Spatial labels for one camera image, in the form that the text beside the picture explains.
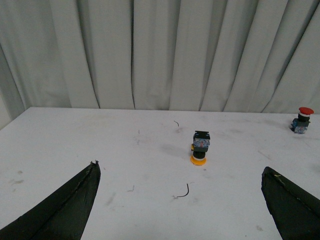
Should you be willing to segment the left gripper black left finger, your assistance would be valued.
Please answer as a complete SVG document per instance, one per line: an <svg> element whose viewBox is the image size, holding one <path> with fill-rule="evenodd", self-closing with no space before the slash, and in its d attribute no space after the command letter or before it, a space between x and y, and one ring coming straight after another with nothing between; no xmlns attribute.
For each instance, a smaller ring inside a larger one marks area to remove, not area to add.
<svg viewBox="0 0 320 240"><path fill-rule="evenodd" d="M98 161L0 231L2 240L79 240L101 178Z"/></svg>

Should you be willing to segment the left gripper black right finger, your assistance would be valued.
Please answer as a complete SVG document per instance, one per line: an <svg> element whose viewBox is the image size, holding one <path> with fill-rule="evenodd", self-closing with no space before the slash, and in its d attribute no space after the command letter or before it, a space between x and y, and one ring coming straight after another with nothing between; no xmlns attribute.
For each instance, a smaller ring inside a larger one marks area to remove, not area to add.
<svg viewBox="0 0 320 240"><path fill-rule="evenodd" d="M270 167L265 167L261 191L283 240L320 238L320 200Z"/></svg>

